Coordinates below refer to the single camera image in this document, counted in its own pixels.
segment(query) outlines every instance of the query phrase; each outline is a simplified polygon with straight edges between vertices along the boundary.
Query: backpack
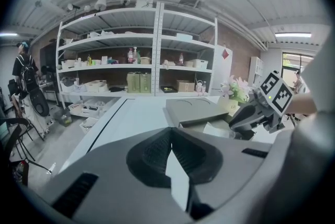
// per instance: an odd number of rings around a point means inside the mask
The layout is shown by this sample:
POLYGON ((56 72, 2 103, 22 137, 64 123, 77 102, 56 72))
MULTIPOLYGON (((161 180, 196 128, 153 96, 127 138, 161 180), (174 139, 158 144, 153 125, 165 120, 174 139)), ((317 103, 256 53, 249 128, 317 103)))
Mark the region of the backpack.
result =
POLYGON ((29 56, 29 60, 25 61, 22 55, 19 55, 17 59, 22 65, 20 74, 20 88, 22 91, 30 93, 32 90, 38 88, 36 72, 32 66, 34 60, 31 56, 29 56))

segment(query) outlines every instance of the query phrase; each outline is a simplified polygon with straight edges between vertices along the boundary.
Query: fluorescent light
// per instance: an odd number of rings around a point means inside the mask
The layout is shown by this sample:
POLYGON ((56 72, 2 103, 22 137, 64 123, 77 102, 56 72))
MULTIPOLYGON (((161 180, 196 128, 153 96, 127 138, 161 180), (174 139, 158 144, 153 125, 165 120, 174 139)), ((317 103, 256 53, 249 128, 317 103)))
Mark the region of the fluorescent light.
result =
POLYGON ((276 33, 275 35, 276 37, 312 37, 312 34, 308 32, 281 32, 276 33))
POLYGON ((305 58, 305 59, 314 59, 314 58, 312 58, 312 57, 307 57, 307 56, 305 56, 305 55, 302 55, 301 57, 302 57, 302 58, 305 58))
POLYGON ((285 54, 285 55, 289 55, 290 57, 298 57, 298 58, 300 58, 299 54, 285 54))
POLYGON ((0 32, 0 37, 4 37, 4 36, 17 36, 17 33, 3 33, 3 32, 0 32))

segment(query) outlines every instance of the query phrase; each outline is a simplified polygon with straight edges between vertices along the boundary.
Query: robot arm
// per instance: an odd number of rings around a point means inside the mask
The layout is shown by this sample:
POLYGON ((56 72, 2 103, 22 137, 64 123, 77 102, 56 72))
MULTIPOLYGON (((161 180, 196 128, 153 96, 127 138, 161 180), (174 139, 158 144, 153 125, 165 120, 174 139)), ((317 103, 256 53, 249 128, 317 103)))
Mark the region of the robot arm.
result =
POLYGON ((273 133, 284 128, 281 123, 286 108, 292 101, 293 93, 286 83, 271 72, 261 86, 234 114, 229 127, 239 133, 249 131, 258 125, 273 133))

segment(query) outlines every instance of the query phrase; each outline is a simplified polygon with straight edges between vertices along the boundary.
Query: window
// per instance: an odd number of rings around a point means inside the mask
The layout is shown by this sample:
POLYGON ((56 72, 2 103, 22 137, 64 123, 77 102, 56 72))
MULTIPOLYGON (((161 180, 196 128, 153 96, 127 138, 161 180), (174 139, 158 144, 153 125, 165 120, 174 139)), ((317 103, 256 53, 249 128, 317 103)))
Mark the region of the window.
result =
POLYGON ((293 89, 297 80, 295 73, 302 72, 313 57, 302 54, 283 53, 282 78, 285 83, 293 89))

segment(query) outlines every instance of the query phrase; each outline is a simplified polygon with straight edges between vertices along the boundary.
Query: white shelving unit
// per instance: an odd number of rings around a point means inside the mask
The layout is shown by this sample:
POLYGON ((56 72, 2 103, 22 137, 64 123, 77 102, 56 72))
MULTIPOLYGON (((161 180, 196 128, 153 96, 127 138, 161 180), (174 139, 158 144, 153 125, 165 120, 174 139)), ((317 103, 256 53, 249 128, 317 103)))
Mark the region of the white shelving unit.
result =
MULTIPOLYGON (((176 12, 172 10, 164 9, 164 3, 161 4, 160 9, 160 17, 159 17, 159 25, 158 25, 158 38, 157 38, 157 54, 156 54, 156 76, 155 76, 155 95, 163 95, 163 96, 197 96, 198 93, 188 93, 188 92, 178 92, 178 93, 164 93, 160 89, 160 71, 165 69, 163 65, 161 65, 161 49, 172 49, 178 51, 187 51, 197 53, 197 58, 200 59, 202 53, 205 50, 213 50, 213 59, 212 59, 212 67, 215 67, 216 62, 216 47, 218 42, 218 24, 217 18, 214 19, 214 22, 209 20, 196 17, 193 15, 189 15, 186 13, 176 12), (214 27, 214 44, 208 44, 205 42, 200 42, 196 40, 183 40, 179 37, 175 36, 167 36, 163 35, 163 30, 170 30, 176 32, 182 32, 189 35, 200 35, 208 28, 214 27)), ((210 95, 210 90, 212 88, 213 74, 214 70, 210 69, 198 69, 198 68, 188 68, 185 66, 169 66, 169 70, 182 70, 182 71, 190 71, 195 72, 195 77, 198 73, 207 73, 210 74, 209 83, 207 82, 207 91, 210 95)))
POLYGON ((58 70, 57 73, 73 72, 73 71, 89 71, 99 69, 151 69, 152 65, 145 64, 107 64, 107 65, 95 65, 95 66, 84 66, 79 68, 69 68, 58 70))
MULTIPOLYGON (((95 65, 95 66, 82 66, 79 68, 69 68, 57 71, 58 87, 61 90, 60 75, 66 72, 78 72, 86 70, 100 70, 100 69, 143 69, 143 71, 151 71, 151 93, 150 94, 130 94, 127 92, 60 92, 61 101, 65 108, 64 100, 62 96, 103 96, 103 97, 121 97, 121 96, 198 96, 197 92, 191 93, 163 93, 160 89, 159 77, 160 71, 165 69, 161 65, 161 49, 185 51, 196 53, 198 58, 206 50, 213 50, 214 55, 217 45, 217 19, 213 22, 199 18, 186 13, 176 12, 172 10, 164 9, 164 4, 157 2, 155 8, 121 8, 103 11, 95 14, 91 14, 85 17, 76 19, 68 24, 60 24, 58 39, 57 39, 57 51, 56 51, 56 63, 63 53, 61 51, 72 51, 77 54, 80 52, 87 52, 99 49, 110 49, 110 48, 151 48, 152 49, 152 64, 108 64, 108 65, 95 65), (214 44, 208 44, 197 40, 184 40, 180 37, 163 35, 163 30, 170 30, 174 32, 181 32, 191 34, 193 36, 199 36, 202 32, 210 27, 215 29, 214 44), (113 35, 104 35, 95 38, 87 38, 79 41, 60 46, 60 39, 64 30, 71 31, 77 35, 86 35, 92 31, 113 31, 120 29, 151 29, 152 33, 121 33, 113 35)), ((195 74, 207 74, 210 77, 213 76, 214 71, 212 69, 198 69, 188 68, 185 66, 169 66, 169 70, 181 70, 189 71, 195 74)), ((211 89, 212 80, 208 83, 208 88, 211 89)))
POLYGON ((250 87, 258 87, 263 76, 263 61, 258 57, 251 57, 248 85, 250 87))
POLYGON ((190 68, 190 67, 185 67, 185 66, 169 66, 168 68, 165 68, 164 65, 160 65, 159 68, 163 70, 196 71, 196 72, 212 73, 212 70, 205 70, 205 69, 200 69, 200 68, 190 68))

